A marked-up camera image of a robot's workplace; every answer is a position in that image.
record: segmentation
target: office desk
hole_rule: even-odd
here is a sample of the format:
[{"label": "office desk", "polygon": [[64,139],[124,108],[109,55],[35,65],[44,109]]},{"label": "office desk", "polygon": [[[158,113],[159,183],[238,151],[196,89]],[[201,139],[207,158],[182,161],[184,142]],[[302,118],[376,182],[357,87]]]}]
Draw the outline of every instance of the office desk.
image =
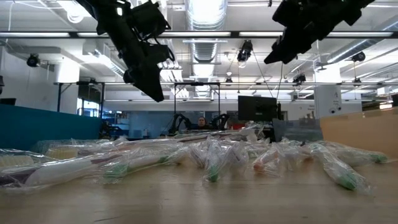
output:
[{"label": "office desk", "polygon": [[397,223],[398,163],[356,170],[377,187],[372,196],[336,185],[313,161],[282,178],[248,170],[215,184],[188,162],[153,167],[115,185],[0,194],[0,223]]}]

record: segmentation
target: ceiling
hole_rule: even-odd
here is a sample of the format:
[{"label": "ceiling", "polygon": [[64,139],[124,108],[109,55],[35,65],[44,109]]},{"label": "ceiling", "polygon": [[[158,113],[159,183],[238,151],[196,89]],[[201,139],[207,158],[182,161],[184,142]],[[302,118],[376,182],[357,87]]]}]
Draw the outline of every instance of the ceiling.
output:
[{"label": "ceiling", "polygon": [[[228,9],[226,12],[226,21],[224,30],[282,30],[283,27],[272,20],[272,15],[277,9],[280,1],[274,1],[274,6],[267,7],[267,1],[246,1],[235,0],[228,1]],[[184,0],[168,0],[167,1],[167,20],[173,30],[186,30],[187,20],[185,17]],[[59,9],[60,5],[56,1],[2,1],[0,2],[0,30],[11,31],[95,31],[96,21],[92,17],[85,17],[81,22],[73,24],[67,19],[67,12]],[[335,30],[376,30],[379,31],[379,25],[384,21],[396,16],[398,9],[398,0],[395,1],[376,1],[371,6],[362,10],[362,17],[355,23],[353,27],[346,25],[344,22],[339,24]],[[226,72],[232,72],[232,80],[234,82],[262,82],[264,78],[269,82],[279,82],[288,80],[291,82],[298,72],[306,75],[307,81],[313,80],[313,61],[322,55],[331,54],[340,48],[350,44],[351,39],[325,39],[315,42],[312,49],[307,53],[299,55],[298,60],[293,60],[287,65],[281,63],[264,64],[263,60],[271,51],[271,45],[275,40],[272,39],[254,39],[254,53],[247,62],[246,67],[238,68],[236,63],[236,53],[241,47],[244,39],[228,39],[226,43],[220,44],[218,56],[216,59],[213,78],[211,81],[224,82]],[[190,46],[184,44],[182,39],[174,39],[173,46],[175,49],[178,64],[182,67],[182,77],[189,78],[192,76],[192,57],[190,56]],[[113,49],[113,44],[106,39],[12,39],[9,44],[14,47],[57,47],[62,52],[72,55],[74,60],[80,62],[82,77],[94,77],[98,81],[104,82],[121,82],[121,78],[113,73],[110,69],[101,63],[88,62],[90,56],[88,52],[93,49],[102,50],[104,44],[111,49],[108,54],[112,61],[125,68],[125,64],[117,58],[117,52]],[[380,57],[380,55],[390,51],[389,54]],[[398,41],[394,39],[383,40],[372,47],[363,51],[366,54],[366,60],[356,64],[353,69],[352,62],[341,62],[340,72],[343,81],[352,80],[354,73],[362,75],[369,72],[378,71],[386,66],[398,62]],[[54,54],[46,54],[46,60],[49,63],[60,63],[58,57]],[[394,77],[398,78],[398,67],[382,72],[371,78],[367,82],[379,82],[385,79],[394,81]],[[109,90],[113,91],[134,91],[137,90],[128,86],[110,86]],[[363,90],[373,91],[374,86],[363,88]]]}]

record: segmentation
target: ventilation duct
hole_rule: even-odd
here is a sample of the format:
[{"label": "ventilation duct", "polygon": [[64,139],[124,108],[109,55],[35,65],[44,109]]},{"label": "ventilation duct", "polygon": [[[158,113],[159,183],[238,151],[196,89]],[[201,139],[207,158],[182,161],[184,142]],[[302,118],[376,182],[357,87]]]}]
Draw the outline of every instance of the ventilation duct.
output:
[{"label": "ventilation duct", "polygon": [[[189,30],[221,30],[226,17],[227,0],[185,0],[187,24]],[[209,79],[214,72],[218,44],[190,44],[193,74]]]},{"label": "ventilation duct", "polygon": [[[375,27],[373,30],[376,31],[396,31],[398,30],[398,16],[394,16],[391,19],[383,22],[381,25]],[[371,47],[383,39],[366,39],[366,40],[355,40],[347,46],[337,50],[336,52],[329,55],[328,63],[337,63],[351,56],[354,56],[361,51]]]}]

